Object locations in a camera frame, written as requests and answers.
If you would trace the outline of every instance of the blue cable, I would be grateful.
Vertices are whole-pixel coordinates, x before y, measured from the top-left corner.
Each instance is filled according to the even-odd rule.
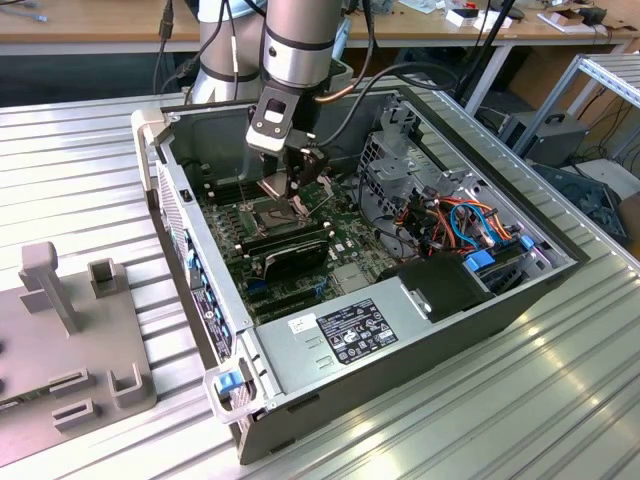
[[[458,222],[456,221],[456,208],[460,206],[462,205],[456,205],[455,207],[453,207],[449,215],[449,220],[451,223],[451,228],[453,228],[453,233],[455,233],[461,240],[464,240],[465,242],[473,245],[473,248],[478,250],[479,248],[478,244],[471,237],[466,237],[465,235],[463,235],[462,232],[460,232],[460,230],[458,229]]]
[[[329,277],[326,277],[322,282],[316,285],[316,297],[321,297],[324,295],[324,289],[327,288],[327,283],[329,282]]]
[[[458,222],[456,222],[456,209],[458,207],[466,207],[469,210],[471,210],[473,213],[476,214],[476,216],[482,221],[482,225],[484,226],[485,230],[487,231],[487,233],[489,234],[489,236],[491,237],[491,239],[496,242],[497,244],[502,243],[502,239],[500,238],[500,235],[498,235],[498,233],[491,228],[491,225],[489,225],[489,222],[487,221],[487,219],[484,217],[484,213],[482,213],[482,210],[480,210],[478,207],[476,207],[475,205],[471,205],[468,203],[460,203],[458,205],[455,205],[452,209],[451,209],[451,214],[450,214],[450,220],[451,220],[451,227],[453,228],[453,232],[460,237],[462,240],[464,240],[465,242],[470,243],[471,245],[473,245],[473,247],[478,250],[480,247],[478,246],[478,244],[471,238],[471,237],[466,237],[464,236],[460,230],[458,229]]]

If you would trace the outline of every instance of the warning label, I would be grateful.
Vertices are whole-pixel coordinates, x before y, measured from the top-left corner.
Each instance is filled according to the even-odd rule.
[[[370,298],[320,317],[317,322],[343,365],[398,341]]]

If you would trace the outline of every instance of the green circuit board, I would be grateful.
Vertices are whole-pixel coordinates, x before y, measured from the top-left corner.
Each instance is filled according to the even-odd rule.
[[[298,215],[286,200],[255,198],[228,205],[200,199],[200,206],[227,268],[247,310],[258,323],[288,315],[375,282],[385,269],[398,263],[373,229],[351,210],[344,191],[333,187],[332,195],[321,184],[306,186],[300,194],[308,217]],[[276,282],[260,282],[261,257],[238,253],[240,242],[291,232],[286,248],[296,244],[298,229],[329,222],[326,237],[329,253],[318,268]]]

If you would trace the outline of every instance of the blue latch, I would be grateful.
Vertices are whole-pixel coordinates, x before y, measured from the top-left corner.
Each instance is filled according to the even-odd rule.
[[[195,257],[196,257],[195,251],[189,250],[187,252],[187,268],[193,268]]]
[[[533,239],[531,237],[527,236],[527,235],[522,235],[520,237],[520,243],[527,250],[531,250],[534,247],[534,245],[536,244],[536,242],[534,242]]]
[[[244,378],[242,378],[242,373],[237,370],[234,370],[229,373],[223,373],[216,378],[216,389],[220,395],[224,395],[225,393],[229,393],[231,390],[235,390],[236,388],[240,388],[244,385]]]
[[[479,250],[467,255],[467,259],[464,263],[471,269],[472,272],[477,272],[487,265],[495,263],[495,259],[486,250]]]

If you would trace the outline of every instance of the desk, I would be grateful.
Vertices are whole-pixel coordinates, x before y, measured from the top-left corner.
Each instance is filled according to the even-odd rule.
[[[41,0],[42,13],[50,21],[43,24],[28,18],[0,13],[1,55],[55,55],[92,53],[142,53],[158,50],[158,21],[165,0]],[[619,16],[639,8],[623,8],[619,0],[600,0],[598,5],[612,8]],[[195,51],[199,48],[199,26],[182,0],[174,1],[173,37],[166,51]],[[441,11],[424,15],[396,4],[392,14],[376,17],[376,37],[382,47],[442,47],[473,45],[478,31],[456,28],[444,20]],[[593,45],[611,43],[615,53],[624,52],[636,33],[606,35],[566,35],[526,10],[526,18],[500,33],[497,49],[485,69],[466,110],[474,114],[489,91],[509,52],[518,45]],[[351,16],[353,28],[347,47],[365,47],[367,32],[364,15]]]
[[[131,112],[182,97],[0,110],[0,288],[19,282],[16,235],[52,240],[61,275],[99,258],[125,264],[158,392],[151,410],[0,477],[539,478],[566,469],[567,478],[637,478],[640,265],[450,98],[416,93],[592,261],[504,332],[245,467],[212,417],[139,183]],[[425,141],[447,150],[439,137]]]
[[[157,52],[166,0],[38,0],[46,23],[0,13],[0,55]],[[174,2],[166,51],[199,48],[199,25],[184,0]]]
[[[634,2],[600,0],[597,4],[610,9],[609,14],[617,18],[640,18],[629,15],[635,11],[640,15],[640,6]],[[596,35],[595,32],[567,35],[540,20],[537,17],[540,10],[525,9],[524,12],[526,16],[521,22],[513,23],[510,28],[502,30],[494,41],[497,48],[466,104],[465,110],[469,114],[474,115],[478,110],[513,47],[611,44],[613,53],[623,53],[638,36],[638,32],[628,30],[616,31],[610,39],[606,35]],[[347,46],[365,47],[367,29],[364,15],[353,14],[351,18],[353,25]],[[377,16],[375,28],[376,39],[381,47],[469,46],[474,45],[478,38],[478,30],[473,27],[454,26],[444,19],[444,13],[441,11],[424,15],[401,4],[394,5],[391,15]],[[483,34],[481,43],[486,36],[487,34]],[[590,91],[585,89],[575,109],[584,103]]]

